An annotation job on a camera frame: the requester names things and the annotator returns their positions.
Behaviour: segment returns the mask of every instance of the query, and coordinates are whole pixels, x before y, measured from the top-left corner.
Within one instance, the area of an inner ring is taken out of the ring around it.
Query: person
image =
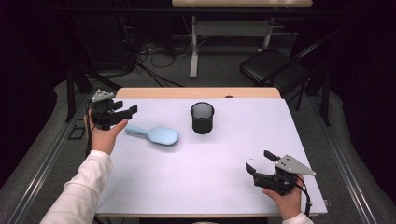
[[[303,176],[298,175],[297,184],[303,186]],[[301,211],[301,189],[293,188],[283,196],[270,189],[263,189],[262,192],[270,197],[276,204],[282,224],[313,224],[314,222]]]
[[[94,127],[89,112],[89,123]],[[128,120],[124,119],[108,131],[92,129],[92,151],[79,166],[78,173],[64,184],[64,191],[49,209],[40,223],[92,223],[99,197],[105,188],[112,170],[110,155],[116,143],[117,135],[126,127]],[[264,189],[262,191],[276,203],[283,224],[313,223],[301,213],[301,190],[293,190],[284,196]]]

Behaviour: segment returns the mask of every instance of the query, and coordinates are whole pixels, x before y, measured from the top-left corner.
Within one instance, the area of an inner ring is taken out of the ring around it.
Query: black curtain
[[[331,90],[343,100],[351,142],[377,184],[395,202],[396,24],[393,1],[316,0],[343,17],[307,20],[293,51],[339,29],[332,49]]]
[[[65,79],[57,46],[41,19],[30,1],[0,5],[0,71],[6,86],[1,88],[6,128],[0,148],[0,187],[47,123],[56,104],[53,88]]]

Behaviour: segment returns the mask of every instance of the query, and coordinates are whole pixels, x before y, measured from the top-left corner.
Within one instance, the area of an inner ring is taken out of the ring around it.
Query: forearm
[[[314,222],[309,219],[304,213],[300,213],[296,217],[284,220],[282,224],[314,224]]]
[[[109,155],[101,151],[91,151],[79,167],[78,174],[64,184],[64,192],[41,223],[92,223],[111,169]]]

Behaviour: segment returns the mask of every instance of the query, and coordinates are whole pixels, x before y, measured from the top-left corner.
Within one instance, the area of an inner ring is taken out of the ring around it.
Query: blue brush handle
[[[149,130],[142,129],[142,128],[136,127],[134,125],[131,125],[131,124],[128,124],[125,127],[125,132],[127,132],[127,133],[140,133],[140,134],[149,135]]]

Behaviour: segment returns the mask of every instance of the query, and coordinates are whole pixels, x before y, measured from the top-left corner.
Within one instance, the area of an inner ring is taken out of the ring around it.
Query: chair backrest
[[[314,44],[310,45],[308,48],[304,49],[303,51],[301,51],[300,53],[298,53],[297,55],[292,57],[287,63],[283,64],[280,68],[278,68],[271,76],[261,80],[259,85],[263,85],[269,80],[272,80],[271,82],[273,83],[274,82],[274,78],[275,78],[275,76],[277,74],[281,73],[283,70],[285,70],[286,68],[292,66],[293,64],[298,63],[302,58],[306,57],[310,53],[312,53],[315,50],[319,49],[324,44],[326,44],[326,43],[330,42],[331,40],[333,40],[337,36],[338,32],[339,32],[338,30],[332,32],[331,34],[329,34],[326,37],[320,39],[319,41],[315,42]]]

